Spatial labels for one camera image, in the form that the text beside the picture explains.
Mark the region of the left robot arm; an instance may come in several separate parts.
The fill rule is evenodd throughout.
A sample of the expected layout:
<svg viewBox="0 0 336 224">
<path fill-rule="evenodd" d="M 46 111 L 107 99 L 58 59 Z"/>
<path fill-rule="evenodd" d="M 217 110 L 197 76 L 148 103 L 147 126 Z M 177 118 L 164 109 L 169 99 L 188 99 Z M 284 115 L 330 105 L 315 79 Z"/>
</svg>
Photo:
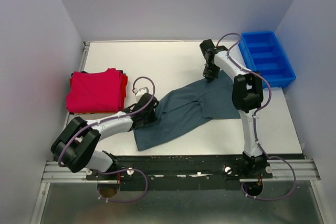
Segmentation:
<svg viewBox="0 0 336 224">
<path fill-rule="evenodd" d="M 99 141 L 119 133 L 137 130 L 157 120 L 157 98 L 149 93 L 140 96 L 136 104 L 96 120 L 77 116 L 63 129 L 50 150 L 59 165 L 77 173 L 84 168 L 98 171 L 104 179 L 116 175 L 116 159 L 106 151 L 97 151 Z"/>
</svg>

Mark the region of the grey-blue t shirt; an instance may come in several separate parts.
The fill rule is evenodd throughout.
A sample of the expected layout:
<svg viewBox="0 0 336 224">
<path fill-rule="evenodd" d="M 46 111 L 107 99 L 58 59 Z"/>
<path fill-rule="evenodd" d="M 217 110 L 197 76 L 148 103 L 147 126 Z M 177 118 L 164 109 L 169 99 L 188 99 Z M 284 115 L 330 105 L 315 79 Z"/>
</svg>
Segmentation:
<svg viewBox="0 0 336 224">
<path fill-rule="evenodd" d="M 157 120 L 133 131 L 138 151 L 168 143 L 213 119 L 240 119 L 232 90 L 233 81 L 220 71 L 212 82 L 202 79 L 169 92 L 155 109 Z"/>
</svg>

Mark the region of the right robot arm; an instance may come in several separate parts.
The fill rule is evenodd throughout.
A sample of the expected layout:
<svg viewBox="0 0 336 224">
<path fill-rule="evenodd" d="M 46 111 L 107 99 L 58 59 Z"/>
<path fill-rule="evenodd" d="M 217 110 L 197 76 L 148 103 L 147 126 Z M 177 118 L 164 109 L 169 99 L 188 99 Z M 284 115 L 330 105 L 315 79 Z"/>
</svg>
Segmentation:
<svg viewBox="0 0 336 224">
<path fill-rule="evenodd" d="M 260 74 L 245 69 L 235 61 L 225 46 L 215 46 L 211 39 L 201 42 L 200 49 L 205 59 L 203 77 L 212 82 L 224 71 L 233 81 L 232 103 L 238 110 L 244 134 L 243 161 L 239 172 L 252 178 L 267 165 L 266 156 L 258 146 L 256 138 L 256 112 L 264 99 Z"/>
</svg>

